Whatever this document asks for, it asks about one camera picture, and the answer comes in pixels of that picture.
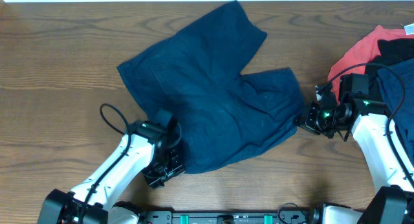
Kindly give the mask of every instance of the wood grain tabletop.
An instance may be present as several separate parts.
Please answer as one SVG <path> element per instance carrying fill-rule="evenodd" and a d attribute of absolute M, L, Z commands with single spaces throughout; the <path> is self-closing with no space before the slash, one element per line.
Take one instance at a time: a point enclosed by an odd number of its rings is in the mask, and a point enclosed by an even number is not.
<path fill-rule="evenodd" d="M 146 119 L 116 70 L 222 3 L 15 3 L 0 10 L 0 223 L 35 223 L 46 195 L 69 191 L 112 153 L 107 102 Z M 242 3 L 268 33 L 243 73 L 290 67 L 307 101 L 331 65 L 377 25 L 414 22 L 413 2 Z M 108 111 L 109 120 L 122 121 Z M 353 140 L 301 129 L 260 157 L 152 190 L 141 175 L 121 199 L 175 210 L 275 210 L 319 201 L 365 208 L 375 194 Z"/>

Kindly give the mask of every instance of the black cloth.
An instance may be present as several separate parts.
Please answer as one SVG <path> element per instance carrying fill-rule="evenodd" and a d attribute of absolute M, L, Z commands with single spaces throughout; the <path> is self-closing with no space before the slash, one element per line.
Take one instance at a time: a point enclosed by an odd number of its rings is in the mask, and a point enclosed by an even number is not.
<path fill-rule="evenodd" d="M 394 117 L 395 124 L 404 143 L 407 156 L 414 164 L 414 39 L 379 40 L 381 56 L 372 62 L 391 65 L 404 82 L 405 101 Z M 397 78 L 389 71 L 377 66 L 367 66 L 365 73 L 372 78 L 378 75 L 378 83 L 373 83 L 372 90 L 380 95 L 391 111 L 394 111 L 402 97 L 402 90 Z"/>
<path fill-rule="evenodd" d="M 266 36 L 233 1 L 118 66 L 148 119 L 166 109 L 180 122 L 187 173 L 261 155 L 295 134 L 304 101 L 292 71 L 240 75 Z"/>

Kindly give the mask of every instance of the red cloth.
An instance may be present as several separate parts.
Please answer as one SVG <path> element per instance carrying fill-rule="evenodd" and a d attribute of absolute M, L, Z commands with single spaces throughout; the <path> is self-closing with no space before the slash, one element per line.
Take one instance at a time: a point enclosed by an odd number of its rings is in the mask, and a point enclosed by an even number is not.
<path fill-rule="evenodd" d="M 343 71 L 344 69 L 356 65 L 359 63 L 367 63 L 373 60 L 376 56 L 380 56 L 380 50 L 378 49 L 378 40 L 393 40 L 393 39 L 402 39 L 402 38 L 411 38 L 414 39 L 414 35 L 406 35 L 404 29 L 384 29 L 381 26 L 376 26 L 375 29 L 369 33 L 366 37 L 358 41 L 349 51 L 345 53 L 343 58 L 336 62 L 332 67 L 328 75 L 328 81 L 333 78 L 335 75 Z M 365 73 L 365 66 L 357 67 L 351 69 L 342 75 L 350 73 Z M 335 79 L 332 82 L 332 92 L 336 96 L 336 100 L 339 99 L 339 81 L 340 77 Z"/>

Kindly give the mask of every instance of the clothing label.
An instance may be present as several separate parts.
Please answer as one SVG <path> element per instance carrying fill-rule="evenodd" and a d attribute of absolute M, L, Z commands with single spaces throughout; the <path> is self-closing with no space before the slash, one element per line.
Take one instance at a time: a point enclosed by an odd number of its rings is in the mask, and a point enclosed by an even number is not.
<path fill-rule="evenodd" d="M 406 30 L 406 35 L 414 34 L 414 23 L 410 25 L 404 26 L 404 30 Z"/>

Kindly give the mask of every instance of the blue cloth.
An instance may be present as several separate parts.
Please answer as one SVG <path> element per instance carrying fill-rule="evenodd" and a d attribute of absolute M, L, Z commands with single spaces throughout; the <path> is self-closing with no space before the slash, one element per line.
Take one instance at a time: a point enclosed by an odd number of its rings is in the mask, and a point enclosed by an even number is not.
<path fill-rule="evenodd" d="M 152 119 L 171 111 L 189 174 L 261 155 L 295 134 L 304 101 L 290 69 L 240 75 L 267 34 L 227 3 L 118 66 Z"/>
<path fill-rule="evenodd" d="M 394 117 L 406 147 L 408 158 L 414 164 L 414 59 L 391 66 L 401 77 L 406 88 L 404 103 Z M 402 97 L 401 85 L 388 70 L 379 69 L 378 84 L 384 102 L 394 111 Z"/>

